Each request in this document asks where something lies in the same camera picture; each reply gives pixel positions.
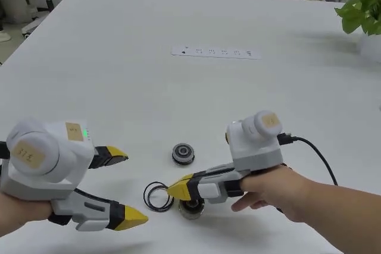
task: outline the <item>white tabletop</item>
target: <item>white tabletop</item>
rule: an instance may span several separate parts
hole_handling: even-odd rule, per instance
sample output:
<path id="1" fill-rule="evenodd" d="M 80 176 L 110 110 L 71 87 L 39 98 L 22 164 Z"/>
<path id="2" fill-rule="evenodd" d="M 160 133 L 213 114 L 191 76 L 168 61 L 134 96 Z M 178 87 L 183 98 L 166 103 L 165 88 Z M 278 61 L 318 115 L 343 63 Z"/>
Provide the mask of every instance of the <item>white tabletop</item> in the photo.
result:
<path id="1" fill-rule="evenodd" d="M 207 205 L 187 221 L 143 204 L 144 187 L 230 162 L 227 124 L 262 109 L 315 143 L 341 185 L 381 193 L 381 65 L 356 54 L 334 4 L 297 0 L 63 0 L 0 68 L 0 135 L 26 116 L 87 118 L 96 145 L 130 160 L 91 170 L 80 188 L 140 209 L 149 221 L 115 233 L 31 223 L 0 239 L 4 254 L 338 253 L 273 208 Z M 256 49 L 259 60 L 176 57 L 174 45 Z M 179 168 L 172 147 L 195 162 Z M 282 147 L 287 164 L 330 183 L 316 154 Z"/>

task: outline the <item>hand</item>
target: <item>hand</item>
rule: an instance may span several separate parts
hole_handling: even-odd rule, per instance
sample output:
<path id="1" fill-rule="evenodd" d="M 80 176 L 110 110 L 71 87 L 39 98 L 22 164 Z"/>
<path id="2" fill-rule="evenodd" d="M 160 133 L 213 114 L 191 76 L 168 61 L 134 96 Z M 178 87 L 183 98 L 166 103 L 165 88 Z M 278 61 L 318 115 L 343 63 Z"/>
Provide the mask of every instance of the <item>hand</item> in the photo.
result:
<path id="1" fill-rule="evenodd" d="M 29 221 L 45 220 L 51 213 L 49 202 L 27 202 L 0 193 L 0 237 Z"/>
<path id="2" fill-rule="evenodd" d="M 312 184 L 290 168 L 278 166 L 264 174 L 245 177 L 241 189 L 247 193 L 232 205 L 232 210 L 271 205 L 280 208 L 291 221 L 301 222 L 302 206 Z"/>

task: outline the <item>metal bearing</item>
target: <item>metal bearing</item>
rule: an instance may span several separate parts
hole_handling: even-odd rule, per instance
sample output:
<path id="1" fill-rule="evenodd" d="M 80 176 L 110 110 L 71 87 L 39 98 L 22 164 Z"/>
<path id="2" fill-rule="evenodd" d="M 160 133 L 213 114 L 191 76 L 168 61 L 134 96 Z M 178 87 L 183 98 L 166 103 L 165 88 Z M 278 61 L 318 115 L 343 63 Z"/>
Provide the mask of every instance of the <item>metal bearing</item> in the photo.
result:
<path id="1" fill-rule="evenodd" d="M 179 165 L 189 165 L 195 160 L 195 151 L 191 145 L 180 143 L 173 147 L 172 158 Z"/>
<path id="2" fill-rule="evenodd" d="M 179 211 L 186 219 L 197 219 L 204 212 L 205 200 L 180 200 Z"/>

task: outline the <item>wrist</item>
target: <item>wrist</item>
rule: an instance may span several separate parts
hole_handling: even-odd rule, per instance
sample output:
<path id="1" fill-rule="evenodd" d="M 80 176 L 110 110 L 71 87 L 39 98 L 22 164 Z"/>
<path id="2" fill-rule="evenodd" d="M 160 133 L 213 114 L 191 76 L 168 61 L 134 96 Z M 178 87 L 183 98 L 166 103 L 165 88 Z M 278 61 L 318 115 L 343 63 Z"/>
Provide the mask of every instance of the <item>wrist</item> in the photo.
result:
<path id="1" fill-rule="evenodd" d="M 307 223 L 310 212 L 310 205 L 313 203 L 313 196 L 314 193 L 316 193 L 316 188 L 318 188 L 318 185 L 319 183 L 316 183 L 315 181 L 305 179 L 300 195 L 298 196 L 299 199 L 297 200 L 296 204 L 296 213 L 298 214 L 297 216 L 299 222 Z"/>

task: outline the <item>yellow fingertip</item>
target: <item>yellow fingertip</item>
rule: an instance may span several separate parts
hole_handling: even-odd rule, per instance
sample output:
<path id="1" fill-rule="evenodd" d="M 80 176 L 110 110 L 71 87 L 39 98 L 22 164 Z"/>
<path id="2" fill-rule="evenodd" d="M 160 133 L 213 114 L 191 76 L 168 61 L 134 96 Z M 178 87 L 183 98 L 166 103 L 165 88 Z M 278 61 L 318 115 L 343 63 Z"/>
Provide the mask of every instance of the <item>yellow fingertip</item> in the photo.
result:
<path id="1" fill-rule="evenodd" d="M 115 228 L 115 231 L 126 230 L 141 224 L 144 224 L 148 221 L 148 217 L 142 214 L 135 208 L 132 208 L 128 205 L 124 206 L 124 221 Z"/>
<path id="2" fill-rule="evenodd" d="M 182 179 L 178 181 L 177 183 L 173 184 L 167 189 L 168 195 L 174 197 L 175 199 L 180 200 L 191 200 L 191 195 L 189 194 L 188 187 L 186 183 L 190 179 Z"/>
<path id="3" fill-rule="evenodd" d="M 113 146 L 107 146 L 107 150 L 110 152 L 111 156 L 123 156 L 128 157 L 126 153 L 122 152 L 118 148 L 115 148 Z"/>

